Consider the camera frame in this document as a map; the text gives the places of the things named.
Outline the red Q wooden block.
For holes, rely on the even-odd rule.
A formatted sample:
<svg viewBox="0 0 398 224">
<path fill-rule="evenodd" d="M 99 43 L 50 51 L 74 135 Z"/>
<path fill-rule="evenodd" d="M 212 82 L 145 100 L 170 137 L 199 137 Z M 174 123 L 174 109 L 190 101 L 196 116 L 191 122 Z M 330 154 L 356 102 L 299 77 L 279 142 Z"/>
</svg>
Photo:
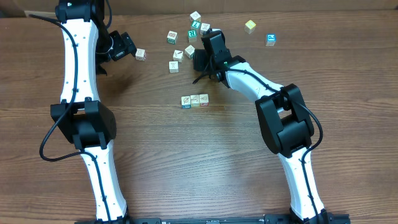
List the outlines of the red Q wooden block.
<svg viewBox="0 0 398 224">
<path fill-rule="evenodd" d="M 199 95 L 200 106 L 208 106 L 209 105 L 209 97 L 208 94 Z"/>
</svg>

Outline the yellow-edged wooden block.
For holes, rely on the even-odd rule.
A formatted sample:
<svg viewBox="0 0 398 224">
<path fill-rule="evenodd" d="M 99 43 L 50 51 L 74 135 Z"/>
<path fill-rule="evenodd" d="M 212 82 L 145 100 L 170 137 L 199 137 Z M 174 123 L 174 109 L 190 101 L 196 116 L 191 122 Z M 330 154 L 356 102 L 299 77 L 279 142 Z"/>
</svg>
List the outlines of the yellow-edged wooden block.
<svg viewBox="0 0 398 224">
<path fill-rule="evenodd" d="M 191 95 L 190 102 L 191 102 L 191 107 L 199 107 L 200 106 L 200 96 L 199 95 Z"/>
</svg>

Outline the blue-edged wooden block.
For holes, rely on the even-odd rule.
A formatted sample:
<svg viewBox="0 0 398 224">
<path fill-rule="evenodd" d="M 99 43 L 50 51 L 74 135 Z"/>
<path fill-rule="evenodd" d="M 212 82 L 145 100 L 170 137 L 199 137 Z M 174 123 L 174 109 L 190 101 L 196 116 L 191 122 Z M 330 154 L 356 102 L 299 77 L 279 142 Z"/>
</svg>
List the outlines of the blue-edged wooden block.
<svg viewBox="0 0 398 224">
<path fill-rule="evenodd" d="M 191 98 L 190 96 L 182 96 L 181 97 L 181 105 L 182 105 L 182 109 L 188 109 L 191 108 Z"/>
</svg>

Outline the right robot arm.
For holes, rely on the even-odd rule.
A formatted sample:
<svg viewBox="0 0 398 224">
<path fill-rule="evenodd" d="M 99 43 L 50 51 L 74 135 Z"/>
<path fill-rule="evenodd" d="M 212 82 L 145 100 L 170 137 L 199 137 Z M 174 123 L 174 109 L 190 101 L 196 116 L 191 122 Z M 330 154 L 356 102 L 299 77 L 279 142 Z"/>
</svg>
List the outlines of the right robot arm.
<svg viewBox="0 0 398 224">
<path fill-rule="evenodd" d="M 242 57 L 233 57 L 219 29 L 208 29 L 201 41 L 204 48 L 194 53 L 194 69 L 202 76 L 215 77 L 254 102 L 262 138 L 284 168 L 291 196 L 290 212 L 265 215 L 264 223 L 328 223 L 311 163 L 311 152 L 318 146 L 312 143 L 312 136 L 321 124 L 306 107 L 298 86 L 273 83 Z"/>
</svg>

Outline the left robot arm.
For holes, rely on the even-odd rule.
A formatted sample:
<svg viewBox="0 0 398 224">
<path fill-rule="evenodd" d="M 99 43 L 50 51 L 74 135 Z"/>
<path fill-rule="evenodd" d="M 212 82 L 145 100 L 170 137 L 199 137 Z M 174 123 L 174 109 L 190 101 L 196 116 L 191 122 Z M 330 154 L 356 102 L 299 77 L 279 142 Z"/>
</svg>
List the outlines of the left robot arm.
<svg viewBox="0 0 398 224">
<path fill-rule="evenodd" d="M 55 8 L 65 44 L 65 78 L 60 103 L 51 105 L 55 126 L 86 164 L 96 200 L 95 223 L 130 223 L 116 174 L 113 145 L 116 118 L 100 101 L 96 76 L 101 64 L 137 48 L 128 33 L 108 32 L 107 1 L 60 1 Z"/>
</svg>

